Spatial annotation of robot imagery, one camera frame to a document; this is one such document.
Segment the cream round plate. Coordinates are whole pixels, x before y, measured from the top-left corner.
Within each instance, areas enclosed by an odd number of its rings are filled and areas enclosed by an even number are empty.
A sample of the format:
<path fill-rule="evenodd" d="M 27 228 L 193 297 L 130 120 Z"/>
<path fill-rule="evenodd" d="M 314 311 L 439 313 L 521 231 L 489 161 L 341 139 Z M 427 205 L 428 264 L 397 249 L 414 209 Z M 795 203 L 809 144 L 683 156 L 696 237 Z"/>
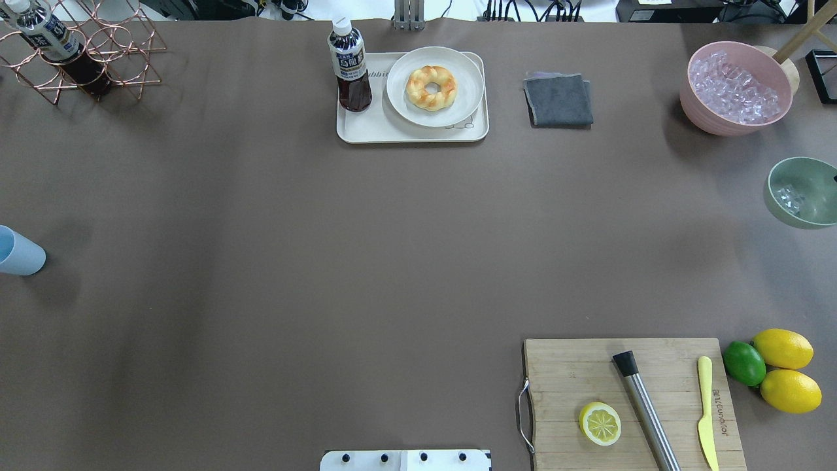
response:
<path fill-rule="evenodd" d="M 469 118 L 483 101 L 485 79 L 463 53 L 442 46 L 407 52 L 386 79 L 392 107 L 413 124 L 451 126 Z"/>

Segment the mint green bowl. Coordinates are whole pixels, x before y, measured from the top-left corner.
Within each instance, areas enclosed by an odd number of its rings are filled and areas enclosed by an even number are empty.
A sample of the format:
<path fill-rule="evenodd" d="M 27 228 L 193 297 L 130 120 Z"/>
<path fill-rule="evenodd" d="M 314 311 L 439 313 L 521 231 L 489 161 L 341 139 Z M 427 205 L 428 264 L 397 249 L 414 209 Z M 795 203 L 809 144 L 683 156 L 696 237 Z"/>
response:
<path fill-rule="evenodd" d="M 783 159 L 771 168 L 763 185 L 763 201 L 766 208 L 779 221 L 788 226 L 814 230 L 836 224 L 836 169 L 834 166 L 807 157 Z M 777 200 L 774 188 L 791 184 L 805 196 L 800 215 L 786 213 Z"/>

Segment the bamboo cutting board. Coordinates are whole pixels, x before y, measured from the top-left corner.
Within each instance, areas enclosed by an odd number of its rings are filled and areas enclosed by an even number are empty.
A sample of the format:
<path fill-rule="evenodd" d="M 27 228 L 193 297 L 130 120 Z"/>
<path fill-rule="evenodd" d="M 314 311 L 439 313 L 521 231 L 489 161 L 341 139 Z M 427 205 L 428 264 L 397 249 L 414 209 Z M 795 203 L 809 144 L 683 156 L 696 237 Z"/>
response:
<path fill-rule="evenodd" d="M 745 455 L 719 341 L 698 339 L 528 339 L 535 470 L 657 470 L 645 431 L 613 355 L 631 351 L 664 432 L 684 470 L 708 470 L 698 422 L 711 414 L 721 470 L 745 470 Z M 620 415 L 611 446 L 583 435 L 583 406 L 603 402 Z"/>

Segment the light blue cup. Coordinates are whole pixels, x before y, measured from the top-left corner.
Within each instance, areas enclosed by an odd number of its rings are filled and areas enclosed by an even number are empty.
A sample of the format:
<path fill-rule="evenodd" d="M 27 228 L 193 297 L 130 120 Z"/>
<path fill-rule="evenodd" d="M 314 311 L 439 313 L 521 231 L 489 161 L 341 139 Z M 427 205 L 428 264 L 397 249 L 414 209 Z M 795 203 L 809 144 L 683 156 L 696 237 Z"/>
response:
<path fill-rule="evenodd" d="M 1 272 L 32 275 L 43 268 L 45 250 L 8 226 L 1 226 Z"/>

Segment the rack bottle upper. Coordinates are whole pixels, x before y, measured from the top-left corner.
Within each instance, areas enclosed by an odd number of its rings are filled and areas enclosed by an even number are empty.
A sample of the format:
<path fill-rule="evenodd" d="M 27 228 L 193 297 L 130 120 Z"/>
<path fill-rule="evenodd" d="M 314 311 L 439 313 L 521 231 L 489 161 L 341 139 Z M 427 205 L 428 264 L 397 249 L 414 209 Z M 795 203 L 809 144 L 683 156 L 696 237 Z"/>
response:
<path fill-rule="evenodd" d="M 12 27 L 45 62 L 59 69 L 69 84 L 96 99 L 111 91 L 113 80 L 107 66 L 92 58 L 86 42 L 44 1 L 3 1 L 2 4 L 10 11 Z"/>

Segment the steel muddler black tip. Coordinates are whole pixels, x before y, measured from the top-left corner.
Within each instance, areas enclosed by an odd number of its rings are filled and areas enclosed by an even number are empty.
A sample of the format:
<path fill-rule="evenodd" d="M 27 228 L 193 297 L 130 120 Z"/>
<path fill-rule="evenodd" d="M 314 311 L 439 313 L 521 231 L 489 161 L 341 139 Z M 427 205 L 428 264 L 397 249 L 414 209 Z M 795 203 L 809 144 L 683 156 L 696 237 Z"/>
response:
<path fill-rule="evenodd" d="M 624 379 L 624 386 L 631 399 L 634 411 L 645 433 L 651 452 L 660 470 L 681 470 L 666 431 L 655 411 L 651 395 L 636 364 L 632 351 L 613 355 L 616 368 Z"/>

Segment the half lemon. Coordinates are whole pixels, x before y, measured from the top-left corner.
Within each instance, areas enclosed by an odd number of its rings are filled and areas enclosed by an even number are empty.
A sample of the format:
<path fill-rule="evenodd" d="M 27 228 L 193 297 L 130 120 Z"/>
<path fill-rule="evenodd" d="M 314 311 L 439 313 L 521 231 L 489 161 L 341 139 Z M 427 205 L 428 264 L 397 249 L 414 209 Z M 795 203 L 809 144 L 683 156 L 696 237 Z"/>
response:
<path fill-rule="evenodd" d="M 578 425 L 586 438 L 598 446 L 619 441 L 622 424 L 616 409 L 603 402 L 590 402 L 578 415 Z"/>

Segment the tea bottle on tray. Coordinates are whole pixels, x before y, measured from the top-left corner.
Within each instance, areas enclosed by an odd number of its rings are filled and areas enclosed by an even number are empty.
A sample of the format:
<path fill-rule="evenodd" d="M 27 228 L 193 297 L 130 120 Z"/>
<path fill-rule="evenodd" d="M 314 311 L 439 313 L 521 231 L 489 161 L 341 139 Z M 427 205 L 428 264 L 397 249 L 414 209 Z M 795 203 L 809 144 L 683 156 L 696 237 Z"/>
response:
<path fill-rule="evenodd" d="M 346 16 L 332 20 L 328 37 L 338 84 L 338 102 L 344 110 L 364 111 L 373 101 L 365 59 L 364 37 Z"/>

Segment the yellow plastic knife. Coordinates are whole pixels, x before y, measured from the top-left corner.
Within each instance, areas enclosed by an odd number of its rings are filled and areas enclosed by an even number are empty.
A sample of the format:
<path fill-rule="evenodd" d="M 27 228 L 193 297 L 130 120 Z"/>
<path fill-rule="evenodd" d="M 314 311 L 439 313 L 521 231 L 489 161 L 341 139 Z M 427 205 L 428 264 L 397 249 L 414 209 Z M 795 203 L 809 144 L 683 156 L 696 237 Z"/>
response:
<path fill-rule="evenodd" d="M 697 423 L 698 439 L 704 459 L 709 469 L 718 471 L 719 462 L 715 452 L 713 431 L 713 364 L 708 356 L 697 359 L 698 382 L 700 387 L 700 405 L 702 416 Z"/>

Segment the yellow lemon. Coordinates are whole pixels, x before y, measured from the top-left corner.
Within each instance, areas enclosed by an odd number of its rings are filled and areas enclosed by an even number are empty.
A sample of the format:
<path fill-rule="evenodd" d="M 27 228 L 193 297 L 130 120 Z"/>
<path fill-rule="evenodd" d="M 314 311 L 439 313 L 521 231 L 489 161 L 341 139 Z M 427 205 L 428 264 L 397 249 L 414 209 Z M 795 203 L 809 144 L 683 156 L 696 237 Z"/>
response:
<path fill-rule="evenodd" d="M 756 334 L 751 345 L 769 366 L 799 370 L 806 367 L 814 356 L 810 341 L 789 329 L 769 328 Z"/>
<path fill-rule="evenodd" d="M 780 411 L 801 414 L 818 408 L 823 393 L 813 378 L 797 370 L 777 369 L 766 373 L 759 387 L 762 399 Z"/>

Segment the aluminium frame post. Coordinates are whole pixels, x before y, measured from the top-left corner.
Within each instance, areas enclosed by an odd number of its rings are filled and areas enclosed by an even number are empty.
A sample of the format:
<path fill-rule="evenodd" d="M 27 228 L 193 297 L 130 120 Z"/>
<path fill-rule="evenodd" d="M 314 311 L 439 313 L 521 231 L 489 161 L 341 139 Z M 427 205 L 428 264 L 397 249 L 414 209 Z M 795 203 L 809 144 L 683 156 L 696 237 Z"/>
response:
<path fill-rule="evenodd" d="M 422 31 L 424 18 L 424 0 L 395 0 L 392 27 L 400 31 Z"/>

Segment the pink bowl with ice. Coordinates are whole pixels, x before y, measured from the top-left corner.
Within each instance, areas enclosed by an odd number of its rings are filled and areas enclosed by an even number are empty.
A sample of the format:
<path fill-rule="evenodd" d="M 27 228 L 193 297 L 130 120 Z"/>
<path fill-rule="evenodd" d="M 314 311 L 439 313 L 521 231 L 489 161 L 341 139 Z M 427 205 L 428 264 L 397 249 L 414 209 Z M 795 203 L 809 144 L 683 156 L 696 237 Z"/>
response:
<path fill-rule="evenodd" d="M 693 54 L 679 102 L 703 131 L 742 136 L 784 117 L 793 89 L 771 56 L 749 44 L 721 41 Z"/>

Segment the ice cubes in bowl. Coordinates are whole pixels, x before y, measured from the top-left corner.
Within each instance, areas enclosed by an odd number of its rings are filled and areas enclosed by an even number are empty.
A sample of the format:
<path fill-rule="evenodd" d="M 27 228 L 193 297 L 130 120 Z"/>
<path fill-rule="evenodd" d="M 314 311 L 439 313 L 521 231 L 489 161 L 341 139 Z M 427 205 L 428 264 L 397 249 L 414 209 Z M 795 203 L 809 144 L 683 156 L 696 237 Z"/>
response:
<path fill-rule="evenodd" d="M 800 215 L 801 209 L 805 204 L 806 197 L 803 194 L 798 193 L 793 185 L 786 184 L 774 188 L 772 193 L 774 194 L 778 205 L 780 205 L 786 213 L 789 213 L 794 217 L 798 217 Z"/>

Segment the gray folded cloth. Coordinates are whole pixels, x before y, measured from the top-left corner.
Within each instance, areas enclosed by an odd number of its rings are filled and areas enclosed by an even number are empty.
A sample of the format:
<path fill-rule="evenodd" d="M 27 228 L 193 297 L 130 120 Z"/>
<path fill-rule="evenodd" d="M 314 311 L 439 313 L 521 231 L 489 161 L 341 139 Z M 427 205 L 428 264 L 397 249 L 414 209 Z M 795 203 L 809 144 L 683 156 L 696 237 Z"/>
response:
<path fill-rule="evenodd" d="M 534 72 L 523 80 L 536 128 L 588 128 L 594 123 L 591 83 L 582 75 Z"/>

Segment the cream serving tray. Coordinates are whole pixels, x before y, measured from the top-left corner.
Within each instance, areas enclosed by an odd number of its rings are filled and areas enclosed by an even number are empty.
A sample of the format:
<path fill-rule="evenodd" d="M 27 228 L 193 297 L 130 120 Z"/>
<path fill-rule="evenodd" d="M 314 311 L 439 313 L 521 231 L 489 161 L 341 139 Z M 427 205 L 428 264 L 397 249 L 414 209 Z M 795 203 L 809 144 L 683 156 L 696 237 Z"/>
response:
<path fill-rule="evenodd" d="M 337 134 L 344 142 L 356 145 L 383 143 L 470 143 L 478 142 L 490 129 L 487 98 L 467 118 L 445 128 L 428 128 L 403 118 L 393 107 L 386 92 L 388 75 L 406 52 L 376 52 L 366 57 L 373 101 L 364 111 L 344 110 L 337 106 Z"/>

